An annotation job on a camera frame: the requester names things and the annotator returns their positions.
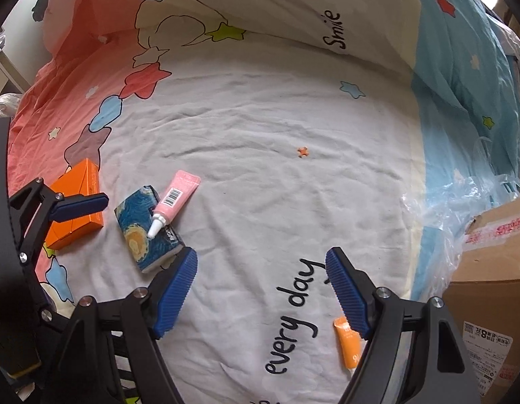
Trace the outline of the pink cream tube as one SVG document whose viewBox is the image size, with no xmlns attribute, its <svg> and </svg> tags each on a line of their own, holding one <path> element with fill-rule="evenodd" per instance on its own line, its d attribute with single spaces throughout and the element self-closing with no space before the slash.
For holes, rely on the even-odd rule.
<svg viewBox="0 0 520 404">
<path fill-rule="evenodd" d="M 175 173 L 168 189 L 153 210 L 151 226 L 147 231 L 148 239 L 154 239 L 163 227 L 171 224 L 200 184 L 199 176 L 183 170 Z"/>
</svg>

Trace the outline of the clear plastic bag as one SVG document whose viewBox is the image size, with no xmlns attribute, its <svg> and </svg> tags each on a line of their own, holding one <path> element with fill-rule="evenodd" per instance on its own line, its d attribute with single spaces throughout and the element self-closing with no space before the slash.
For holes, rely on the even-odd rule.
<svg viewBox="0 0 520 404">
<path fill-rule="evenodd" d="M 464 176 L 455 171 L 445 185 L 401 197 L 410 221 L 420 228 L 411 300 L 441 296 L 460 265 L 462 243 L 470 224 L 483 212 L 520 198 L 517 176 L 493 172 L 491 146 L 486 137 L 474 143 L 472 174 Z"/>
</svg>

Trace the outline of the star patterned duvet cover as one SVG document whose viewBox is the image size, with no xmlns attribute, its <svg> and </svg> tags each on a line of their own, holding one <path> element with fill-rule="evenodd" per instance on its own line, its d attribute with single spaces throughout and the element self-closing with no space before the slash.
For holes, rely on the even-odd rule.
<svg viewBox="0 0 520 404">
<path fill-rule="evenodd" d="M 38 263 L 59 310 L 148 283 L 114 209 L 201 178 L 175 222 L 198 274 L 160 340 L 188 403 L 338 401 L 327 250 L 410 297 L 401 197 L 472 174 L 480 137 L 520 179 L 520 46 L 481 0 L 48 0 L 43 40 L 9 189 L 88 158 L 110 200 L 102 230 Z"/>
</svg>

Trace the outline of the small orange cream tube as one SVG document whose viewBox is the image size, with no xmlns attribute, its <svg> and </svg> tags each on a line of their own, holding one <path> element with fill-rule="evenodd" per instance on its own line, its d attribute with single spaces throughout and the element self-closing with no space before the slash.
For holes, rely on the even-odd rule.
<svg viewBox="0 0 520 404">
<path fill-rule="evenodd" d="M 344 316 L 336 318 L 333 326 L 337 334 L 344 366 L 348 370 L 355 370 L 362 353 L 360 334 L 350 327 Z"/>
</svg>

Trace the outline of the orange envelope box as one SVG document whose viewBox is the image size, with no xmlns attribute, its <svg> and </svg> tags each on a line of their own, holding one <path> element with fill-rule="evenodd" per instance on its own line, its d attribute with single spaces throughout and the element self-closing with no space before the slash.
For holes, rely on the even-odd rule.
<svg viewBox="0 0 520 404">
<path fill-rule="evenodd" d="M 45 239 L 48 248 L 60 250 L 104 226 L 107 198 L 100 195 L 98 167 L 90 159 L 84 158 L 74 165 L 51 189 L 61 193 L 65 200 L 53 212 Z"/>
</svg>

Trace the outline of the starry night tissue pack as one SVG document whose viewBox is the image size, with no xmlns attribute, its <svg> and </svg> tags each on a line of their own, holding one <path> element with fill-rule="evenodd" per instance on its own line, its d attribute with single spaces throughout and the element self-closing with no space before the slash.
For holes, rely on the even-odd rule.
<svg viewBox="0 0 520 404">
<path fill-rule="evenodd" d="M 143 274 L 167 266 L 185 247 L 171 225 L 163 226 L 153 239 L 147 237 L 153 211 L 158 203 L 159 196 L 155 189 L 151 185 L 144 185 L 114 209 L 128 251 Z"/>
</svg>

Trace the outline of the brown cardboard box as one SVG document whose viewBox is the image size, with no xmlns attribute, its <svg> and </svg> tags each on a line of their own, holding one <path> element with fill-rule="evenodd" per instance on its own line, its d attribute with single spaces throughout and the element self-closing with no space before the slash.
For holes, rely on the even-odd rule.
<svg viewBox="0 0 520 404">
<path fill-rule="evenodd" d="M 473 362 L 482 403 L 520 375 L 520 198 L 474 218 L 443 294 Z"/>
</svg>

